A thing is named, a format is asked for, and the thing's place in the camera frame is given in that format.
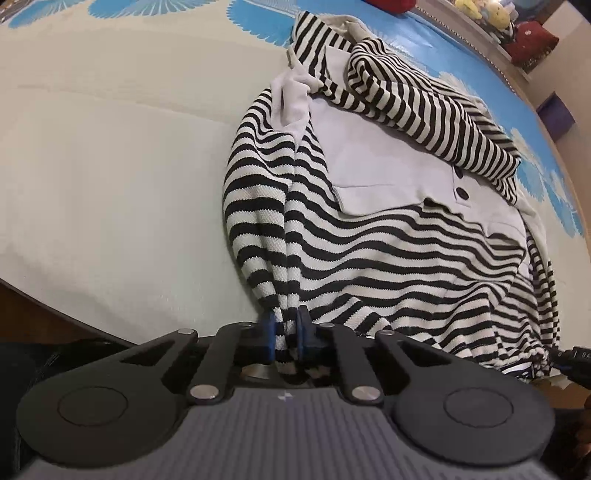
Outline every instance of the red pillow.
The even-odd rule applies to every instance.
[[[417,6],[417,0],[365,0],[390,14],[403,14]]]
[[[516,25],[515,41],[504,45],[504,49],[511,55],[511,63],[524,64],[532,59],[548,54],[558,44],[555,37],[535,20]]]

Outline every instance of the stuffed toy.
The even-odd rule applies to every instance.
[[[482,18],[482,14],[472,0],[456,0],[456,8],[474,21]]]
[[[509,12],[499,3],[490,1],[486,4],[486,8],[482,11],[482,16],[489,25],[492,25],[497,30],[506,30],[511,25]]]

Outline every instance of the bed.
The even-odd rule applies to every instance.
[[[481,97],[522,154],[563,346],[591,343],[591,265],[537,117],[481,56],[416,13],[361,0],[36,0],[0,25],[0,278],[141,343],[261,314],[229,252],[221,184],[298,12],[360,18],[413,65]]]

